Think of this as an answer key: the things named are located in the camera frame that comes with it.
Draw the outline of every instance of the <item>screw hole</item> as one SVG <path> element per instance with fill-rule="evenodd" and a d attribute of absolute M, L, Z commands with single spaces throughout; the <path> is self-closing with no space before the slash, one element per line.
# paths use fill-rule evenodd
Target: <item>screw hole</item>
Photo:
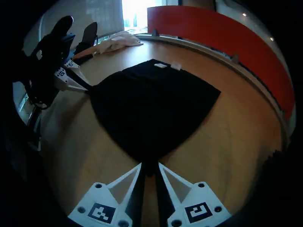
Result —
<path fill-rule="evenodd" d="M 222 211 L 222 208 L 221 207 L 215 207 L 215 212 L 219 213 Z"/>
<path fill-rule="evenodd" d="M 172 221 L 172 226 L 173 227 L 179 227 L 182 225 L 182 222 L 180 220 L 173 220 Z"/>
<path fill-rule="evenodd" d="M 85 213 L 85 208 L 84 207 L 78 207 L 78 212 L 83 214 Z"/>
<path fill-rule="evenodd" d="M 128 227 L 129 225 L 130 224 L 125 220 L 121 220 L 118 222 L 118 226 L 120 226 L 120 227 Z"/>

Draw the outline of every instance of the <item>red partition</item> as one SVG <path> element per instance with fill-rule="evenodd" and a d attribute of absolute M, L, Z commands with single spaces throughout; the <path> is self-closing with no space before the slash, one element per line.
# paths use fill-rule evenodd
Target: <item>red partition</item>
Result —
<path fill-rule="evenodd" d="M 253 31 L 222 14 L 191 6 L 147 9 L 148 32 L 180 36 L 239 60 L 268 87 L 289 120 L 295 98 L 291 81 L 272 49 Z"/>

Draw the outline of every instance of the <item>wall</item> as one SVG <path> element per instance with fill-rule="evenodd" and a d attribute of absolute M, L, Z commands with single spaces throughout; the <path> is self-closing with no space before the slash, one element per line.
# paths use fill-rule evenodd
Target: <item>wall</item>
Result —
<path fill-rule="evenodd" d="M 198 7 L 152 7 L 147 15 L 149 33 L 157 29 L 160 34 L 190 39 L 230 56 L 237 53 L 240 62 L 272 93 L 289 121 L 295 103 L 291 80 L 276 54 L 252 30 L 222 14 Z"/>
<path fill-rule="evenodd" d="M 216 10 L 213 0 L 183 0 L 183 6 L 201 7 L 208 10 Z"/>
<path fill-rule="evenodd" d="M 246 8 L 241 6 L 240 4 L 232 1 L 232 0 L 216 0 L 216 8 L 217 12 L 220 14 L 223 14 L 227 17 L 230 17 L 244 26 L 248 27 L 250 30 L 252 30 L 255 34 L 257 34 L 276 54 L 277 58 L 282 63 L 284 69 L 286 70 L 288 77 L 291 81 L 291 77 L 289 74 L 288 66 L 286 64 L 286 61 L 284 59 L 284 56 L 279 49 L 276 42 L 272 42 L 270 40 L 271 34 L 270 31 L 266 28 L 266 26 L 250 11 L 248 11 Z M 294 110 L 292 111 L 290 120 L 289 120 L 289 133 L 292 134 L 292 132 L 295 129 L 296 125 L 296 112 L 295 112 L 295 106 Z"/>

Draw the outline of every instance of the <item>round table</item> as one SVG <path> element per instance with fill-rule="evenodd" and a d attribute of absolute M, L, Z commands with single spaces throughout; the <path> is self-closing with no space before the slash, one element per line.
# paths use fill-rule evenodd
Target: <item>round table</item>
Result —
<path fill-rule="evenodd" d="M 160 161 L 182 178 L 205 181 L 234 214 L 250 196 L 263 162 L 281 149 L 275 111 L 232 69 L 202 54 L 159 42 L 94 56 L 81 66 L 91 85 L 141 62 L 176 61 L 221 91 L 201 126 Z M 42 154 L 53 191 L 68 215 L 94 182 L 108 184 L 138 163 L 99 125 L 89 97 L 59 92 L 42 113 Z M 154 177 L 146 177 L 142 226 L 158 226 Z"/>

